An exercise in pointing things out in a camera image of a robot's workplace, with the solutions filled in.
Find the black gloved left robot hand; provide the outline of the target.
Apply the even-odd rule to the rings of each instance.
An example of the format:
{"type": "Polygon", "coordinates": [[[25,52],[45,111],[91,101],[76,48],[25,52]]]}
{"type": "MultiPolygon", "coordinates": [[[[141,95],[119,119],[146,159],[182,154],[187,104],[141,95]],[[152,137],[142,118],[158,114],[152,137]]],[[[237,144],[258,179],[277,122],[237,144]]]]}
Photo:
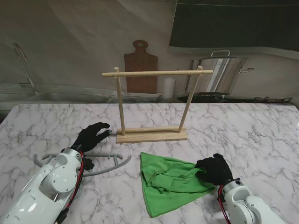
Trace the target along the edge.
{"type": "Polygon", "coordinates": [[[86,153],[94,149],[102,140],[112,134],[108,123],[98,122],[89,125],[79,134],[71,149],[86,153]]]}

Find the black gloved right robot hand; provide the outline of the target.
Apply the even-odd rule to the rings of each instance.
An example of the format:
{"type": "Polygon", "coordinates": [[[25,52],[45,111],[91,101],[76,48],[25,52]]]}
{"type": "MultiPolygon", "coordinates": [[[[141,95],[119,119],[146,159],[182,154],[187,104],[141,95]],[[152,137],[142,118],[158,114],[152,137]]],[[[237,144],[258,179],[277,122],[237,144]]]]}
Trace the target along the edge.
{"type": "Polygon", "coordinates": [[[214,154],[213,157],[198,160],[195,167],[200,169],[196,173],[199,180],[215,186],[225,185],[234,179],[226,160],[221,154],[214,154]]]}

